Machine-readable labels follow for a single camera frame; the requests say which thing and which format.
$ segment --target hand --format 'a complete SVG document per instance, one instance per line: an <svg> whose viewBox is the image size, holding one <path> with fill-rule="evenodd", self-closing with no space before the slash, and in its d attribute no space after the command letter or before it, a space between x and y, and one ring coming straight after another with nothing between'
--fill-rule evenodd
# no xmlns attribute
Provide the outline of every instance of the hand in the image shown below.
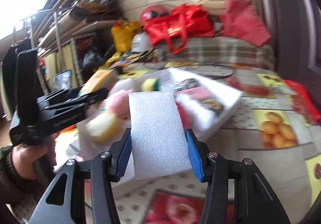
<svg viewBox="0 0 321 224"><path fill-rule="evenodd" d="M23 145L20 144L13 148L12 163L20 177L23 179L35 180L37 176L33 170L33 163L46 153L48 153L52 165L57 165L55 138L57 138L57 135L52 135L48 145L23 147Z"/></svg>

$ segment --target yellow bag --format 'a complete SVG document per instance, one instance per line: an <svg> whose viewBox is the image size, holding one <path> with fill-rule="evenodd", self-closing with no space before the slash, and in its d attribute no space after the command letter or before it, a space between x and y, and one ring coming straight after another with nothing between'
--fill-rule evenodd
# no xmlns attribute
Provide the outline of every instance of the yellow bag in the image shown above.
<svg viewBox="0 0 321 224"><path fill-rule="evenodd" d="M117 61L117 60L120 59L121 55L122 55L121 52L116 52L116 53L113 54L113 56L112 56L110 59L108 59L100 68L109 68L110 65L111 65L113 62L115 62L115 61Z"/></svg>
<svg viewBox="0 0 321 224"><path fill-rule="evenodd" d="M124 20L119 20L116 22L111 28L116 51L126 52L130 50L132 38L139 32L139 29L140 23L138 21L125 22Z"/></svg>

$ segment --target knitted cuff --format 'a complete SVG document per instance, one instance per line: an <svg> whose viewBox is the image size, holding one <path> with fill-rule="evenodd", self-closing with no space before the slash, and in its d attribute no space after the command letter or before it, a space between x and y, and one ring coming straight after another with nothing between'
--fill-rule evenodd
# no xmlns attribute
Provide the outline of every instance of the knitted cuff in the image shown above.
<svg viewBox="0 0 321 224"><path fill-rule="evenodd" d="M22 178L16 171L12 162L12 150L8 153L6 157L5 170L10 181L12 181L16 185L16 187L21 191L28 191L29 188L31 188L35 183L35 181Z"/></svg>

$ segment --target red helmet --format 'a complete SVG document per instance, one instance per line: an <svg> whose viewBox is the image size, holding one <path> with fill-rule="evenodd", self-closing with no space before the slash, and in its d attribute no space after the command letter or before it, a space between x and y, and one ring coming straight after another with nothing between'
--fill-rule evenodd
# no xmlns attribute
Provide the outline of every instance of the red helmet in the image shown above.
<svg viewBox="0 0 321 224"><path fill-rule="evenodd" d="M165 13L168 15L168 9L166 9L163 5L160 5L160 4L151 5L142 11L139 17L139 22L141 23L142 26L144 26L145 21L147 19L160 17L161 14L162 16L163 15L165 16Z"/></svg>

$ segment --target sponge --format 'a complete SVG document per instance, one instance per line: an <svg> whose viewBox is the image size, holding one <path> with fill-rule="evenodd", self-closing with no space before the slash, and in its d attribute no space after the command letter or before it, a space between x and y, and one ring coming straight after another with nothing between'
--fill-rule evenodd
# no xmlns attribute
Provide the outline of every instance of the sponge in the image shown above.
<svg viewBox="0 0 321 224"><path fill-rule="evenodd" d="M114 113L104 112L86 124L91 139L96 144L103 144L119 130L120 121Z"/></svg>
<svg viewBox="0 0 321 224"><path fill-rule="evenodd" d="M188 145L172 92L129 93L136 179L189 170Z"/></svg>
<svg viewBox="0 0 321 224"><path fill-rule="evenodd" d="M142 84L142 92L159 91L159 79L149 78Z"/></svg>

